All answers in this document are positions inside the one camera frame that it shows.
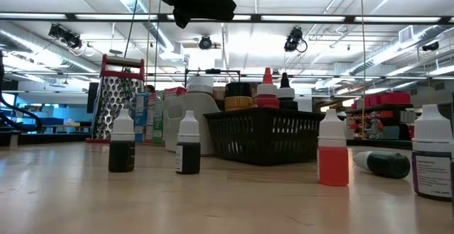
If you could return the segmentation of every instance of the red bottle cap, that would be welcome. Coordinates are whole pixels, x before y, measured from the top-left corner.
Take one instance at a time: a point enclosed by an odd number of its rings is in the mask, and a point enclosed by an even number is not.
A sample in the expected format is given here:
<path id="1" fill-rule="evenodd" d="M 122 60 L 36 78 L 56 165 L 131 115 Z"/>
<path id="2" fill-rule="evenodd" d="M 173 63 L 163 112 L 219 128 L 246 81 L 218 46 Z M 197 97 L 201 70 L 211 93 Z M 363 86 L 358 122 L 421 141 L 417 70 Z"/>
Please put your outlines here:
<path id="1" fill-rule="evenodd" d="M 272 84 L 271 70 L 269 67 L 265 68 L 262 84 Z"/>

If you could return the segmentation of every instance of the ceiling beam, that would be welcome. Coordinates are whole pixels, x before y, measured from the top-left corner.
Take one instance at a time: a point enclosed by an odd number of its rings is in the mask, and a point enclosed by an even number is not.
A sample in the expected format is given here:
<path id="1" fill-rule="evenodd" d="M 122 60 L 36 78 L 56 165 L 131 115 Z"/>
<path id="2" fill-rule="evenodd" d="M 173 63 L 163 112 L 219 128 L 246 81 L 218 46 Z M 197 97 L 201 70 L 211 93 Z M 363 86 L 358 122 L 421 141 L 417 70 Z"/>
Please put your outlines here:
<path id="1" fill-rule="evenodd" d="M 134 22 L 148 20 L 148 14 L 137 13 L 134 20 L 131 13 L 24 13 L 0 12 L 0 21 L 49 21 L 49 22 Z M 191 23 L 274 23 L 274 24 L 345 24 L 360 25 L 361 16 L 320 15 L 320 14 L 236 14 L 232 21 L 192 19 Z M 152 13 L 151 22 L 173 23 L 170 13 Z M 454 16 L 364 16 L 365 25 L 452 25 Z"/>

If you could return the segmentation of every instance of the white bottle cap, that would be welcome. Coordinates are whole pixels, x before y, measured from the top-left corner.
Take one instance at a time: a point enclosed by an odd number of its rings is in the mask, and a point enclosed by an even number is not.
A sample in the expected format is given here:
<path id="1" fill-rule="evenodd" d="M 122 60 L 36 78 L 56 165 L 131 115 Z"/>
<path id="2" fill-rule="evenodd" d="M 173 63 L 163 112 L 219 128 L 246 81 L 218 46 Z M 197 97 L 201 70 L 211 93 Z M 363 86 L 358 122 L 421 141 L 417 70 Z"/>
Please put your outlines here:
<path id="1" fill-rule="evenodd" d="M 367 166 L 367 159 L 371 153 L 372 151 L 359 152 L 353 157 L 353 161 L 358 167 L 370 171 L 369 166 Z"/>
<path id="2" fill-rule="evenodd" d="M 277 86 L 274 84 L 259 84 L 257 85 L 257 95 L 275 95 L 277 94 Z"/>
<path id="3" fill-rule="evenodd" d="M 128 109 L 121 109 L 113 124 L 111 141 L 134 141 L 134 121 Z"/>
<path id="4" fill-rule="evenodd" d="M 200 141 L 199 122 L 193 111 L 186 111 L 184 119 L 179 122 L 178 142 L 198 143 Z"/>
<path id="5" fill-rule="evenodd" d="M 423 113 L 414 122 L 413 141 L 449 143 L 452 140 L 450 121 L 440 114 L 437 105 L 423 105 Z"/>
<path id="6" fill-rule="evenodd" d="M 319 139 L 345 140 L 343 125 L 336 114 L 336 110 L 328 109 L 325 118 L 320 122 Z"/>
<path id="7" fill-rule="evenodd" d="M 293 88 L 279 88 L 277 89 L 278 99 L 281 98 L 295 98 L 295 90 Z"/>

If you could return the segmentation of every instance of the spotlight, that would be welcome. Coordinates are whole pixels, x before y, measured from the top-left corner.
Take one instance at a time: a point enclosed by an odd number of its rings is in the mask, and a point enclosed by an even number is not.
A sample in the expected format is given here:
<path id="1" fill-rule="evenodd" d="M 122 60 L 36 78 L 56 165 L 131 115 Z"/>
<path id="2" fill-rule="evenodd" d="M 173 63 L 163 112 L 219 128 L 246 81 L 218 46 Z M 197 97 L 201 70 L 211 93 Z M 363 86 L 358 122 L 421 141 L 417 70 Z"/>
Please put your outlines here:
<path id="1" fill-rule="evenodd" d="M 301 43 L 304 43 L 306 45 L 306 48 L 302 51 L 298 50 L 298 46 Z M 303 32 L 301 31 L 301 28 L 294 27 L 292 29 L 289 36 L 287 36 L 287 41 L 284 44 L 284 50 L 286 52 L 293 52 L 296 50 L 301 53 L 307 50 L 307 43 L 305 40 L 303 40 Z"/>
<path id="2" fill-rule="evenodd" d="M 438 47 L 440 47 L 440 45 L 438 44 L 438 42 L 434 42 L 434 43 L 431 43 L 430 45 L 425 45 L 422 47 L 423 51 L 434 51 L 434 50 L 437 50 Z"/>
<path id="3" fill-rule="evenodd" d="M 65 30 L 61 25 L 52 24 L 48 35 L 56 40 L 60 39 L 62 43 L 66 44 L 69 48 L 79 49 L 82 47 L 80 35 Z"/>
<path id="4" fill-rule="evenodd" d="M 201 37 L 200 43 L 199 43 L 199 48 L 202 50 L 209 50 L 211 48 L 212 42 L 210 40 L 210 37 L 207 35 L 204 35 Z"/>

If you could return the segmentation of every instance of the cardboard box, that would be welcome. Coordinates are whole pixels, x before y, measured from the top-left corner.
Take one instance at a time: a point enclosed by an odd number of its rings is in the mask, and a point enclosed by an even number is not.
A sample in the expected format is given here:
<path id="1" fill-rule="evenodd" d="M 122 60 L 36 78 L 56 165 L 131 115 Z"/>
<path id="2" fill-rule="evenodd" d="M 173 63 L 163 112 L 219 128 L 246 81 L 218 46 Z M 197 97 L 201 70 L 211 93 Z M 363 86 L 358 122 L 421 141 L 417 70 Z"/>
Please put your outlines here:
<path id="1" fill-rule="evenodd" d="M 164 120 L 162 119 L 162 102 L 164 101 L 164 91 L 157 91 L 154 93 L 155 95 L 155 104 L 153 107 L 153 143 L 158 145 L 164 144 L 164 135 L 162 132 L 164 131 Z"/>
<path id="2" fill-rule="evenodd" d="M 139 93 L 135 95 L 134 133 L 135 141 L 139 143 L 145 139 L 149 95 L 150 93 Z"/>
<path id="3" fill-rule="evenodd" d="M 147 105 L 147 125 L 145 127 L 145 142 L 153 142 L 153 121 L 154 121 L 154 110 L 155 110 L 156 94 L 151 93 L 148 96 Z"/>

